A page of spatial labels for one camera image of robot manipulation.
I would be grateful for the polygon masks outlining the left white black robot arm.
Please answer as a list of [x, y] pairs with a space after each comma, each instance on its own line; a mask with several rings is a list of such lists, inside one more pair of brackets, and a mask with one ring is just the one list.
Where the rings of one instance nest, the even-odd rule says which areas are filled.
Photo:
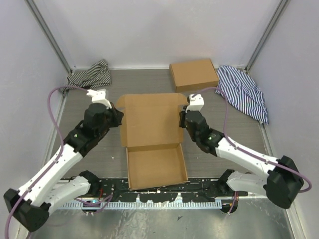
[[34, 232], [66, 202], [83, 195], [90, 198], [97, 196], [101, 187], [100, 179], [88, 170], [58, 189], [53, 187], [97, 146], [111, 128], [119, 127], [123, 117], [124, 113], [114, 106], [90, 104], [83, 120], [68, 133], [56, 154], [41, 170], [19, 189], [5, 192], [3, 197], [9, 214], [29, 232]]

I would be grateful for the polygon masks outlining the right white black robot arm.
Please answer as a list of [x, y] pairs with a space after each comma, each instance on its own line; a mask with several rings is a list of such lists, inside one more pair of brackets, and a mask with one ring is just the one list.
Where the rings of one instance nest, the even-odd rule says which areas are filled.
[[212, 129], [200, 111], [183, 106], [179, 126], [187, 130], [201, 151], [230, 160], [249, 171], [249, 174], [226, 170], [219, 178], [219, 190], [224, 196], [246, 191], [266, 196], [273, 204], [289, 209], [304, 185], [294, 161], [278, 159], [244, 147], [224, 133]]

